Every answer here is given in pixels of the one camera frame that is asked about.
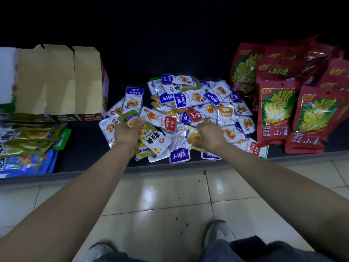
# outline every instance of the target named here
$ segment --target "forearm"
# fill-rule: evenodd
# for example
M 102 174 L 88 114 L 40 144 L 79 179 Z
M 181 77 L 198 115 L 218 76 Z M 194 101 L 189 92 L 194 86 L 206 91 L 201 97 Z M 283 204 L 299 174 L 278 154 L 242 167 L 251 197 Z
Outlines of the forearm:
M 216 154 L 229 163 L 313 247 L 335 253 L 334 250 L 340 249 L 340 241 L 329 239 L 349 237 L 344 232 L 349 229 L 347 199 L 296 172 L 233 145 L 224 145 Z
M 1 241 L 3 260 L 71 261 L 101 215 L 132 153 L 127 145 L 111 149 L 33 211 Z

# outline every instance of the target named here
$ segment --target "white floor tile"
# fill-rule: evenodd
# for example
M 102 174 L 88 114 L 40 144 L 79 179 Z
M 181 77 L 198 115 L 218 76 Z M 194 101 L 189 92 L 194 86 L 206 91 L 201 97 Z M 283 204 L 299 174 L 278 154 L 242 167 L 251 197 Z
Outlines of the white floor tile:
M 330 161 L 299 164 L 296 166 L 289 166 L 287 168 L 300 173 L 327 188 L 345 186 L 342 177 L 337 172 L 334 164 Z
M 204 169 L 124 175 L 102 215 L 210 202 Z
M 17 225 L 35 206 L 38 186 L 0 189 L 0 227 Z
M 212 203 L 215 219 L 225 220 L 237 239 L 257 235 L 264 242 L 281 240 L 303 250 L 309 244 L 262 198 Z
M 341 195 L 342 197 L 349 199 L 349 189 L 348 189 L 348 187 L 334 188 L 332 190 L 334 192 L 336 192 L 337 194 Z
M 336 165 L 338 172 L 343 177 L 346 185 L 349 185 L 349 159 L 334 160 L 333 163 Z
M 204 229 L 213 219 L 211 204 L 102 216 L 73 261 L 101 239 L 146 261 L 196 261 Z
M 58 192 L 65 184 L 53 184 L 53 185 L 42 185 L 40 186 L 38 198 L 36 200 L 35 208 L 39 207 L 44 203 L 49 197 Z
M 1 238 L 4 238 L 13 228 L 14 226 L 0 228 L 0 240 Z
M 206 167 L 206 176 L 212 202 L 259 196 L 230 166 Z

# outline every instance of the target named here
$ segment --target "pile of snack packets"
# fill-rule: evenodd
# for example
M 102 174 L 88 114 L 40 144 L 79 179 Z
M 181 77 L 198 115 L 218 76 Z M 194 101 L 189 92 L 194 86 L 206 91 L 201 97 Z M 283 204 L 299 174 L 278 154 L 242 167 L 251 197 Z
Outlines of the pile of snack packets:
M 337 47 L 304 39 L 241 43 L 231 88 L 254 99 L 258 145 L 286 153 L 323 153 L 329 134 L 349 117 L 349 61 Z
M 139 131 L 135 160 L 148 158 L 155 162 L 169 158 L 170 163 L 190 160 L 190 150 L 201 152 L 207 160 L 221 160 L 218 156 L 192 144 L 202 138 L 195 127 L 212 121 L 222 127 L 229 143 L 245 151 L 266 158 L 267 147 L 260 149 L 248 137 L 255 132 L 251 111 L 237 92 L 225 81 L 199 81 L 193 76 L 161 75 L 148 82 L 151 107 L 142 105 L 144 88 L 127 87 L 125 97 L 108 112 L 99 126 L 110 148 L 115 144 L 114 131 L 119 123 L 132 127 L 138 117 L 146 122 Z
M 58 151 L 64 148 L 71 133 L 67 123 L 23 122 L 2 115 L 0 178 L 52 173 Z

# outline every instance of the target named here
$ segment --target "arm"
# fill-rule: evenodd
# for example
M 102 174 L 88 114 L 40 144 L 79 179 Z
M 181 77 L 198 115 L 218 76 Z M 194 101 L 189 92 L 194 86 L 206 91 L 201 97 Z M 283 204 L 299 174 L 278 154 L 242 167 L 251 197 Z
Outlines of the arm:
M 94 227 L 134 154 L 139 119 L 117 125 L 115 147 L 29 214 L 0 242 L 3 261 L 71 261 Z
M 349 200 L 283 166 L 227 143 L 213 123 L 198 125 L 194 145 L 230 164 L 316 251 L 349 261 Z

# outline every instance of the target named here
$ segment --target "box flap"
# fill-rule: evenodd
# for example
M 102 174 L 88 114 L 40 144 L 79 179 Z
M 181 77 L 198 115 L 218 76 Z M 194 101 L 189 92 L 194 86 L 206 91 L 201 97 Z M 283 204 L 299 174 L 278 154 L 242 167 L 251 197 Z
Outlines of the box flap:
M 44 44 L 47 55 L 47 105 L 51 115 L 75 112 L 74 52 L 64 45 Z
M 19 49 L 16 112 L 45 114 L 46 52 L 40 46 Z
M 73 49 L 76 113 L 100 113 L 103 101 L 101 56 L 93 47 L 73 47 Z
M 15 84 L 17 49 L 0 47 L 0 104 L 12 101 L 12 85 Z

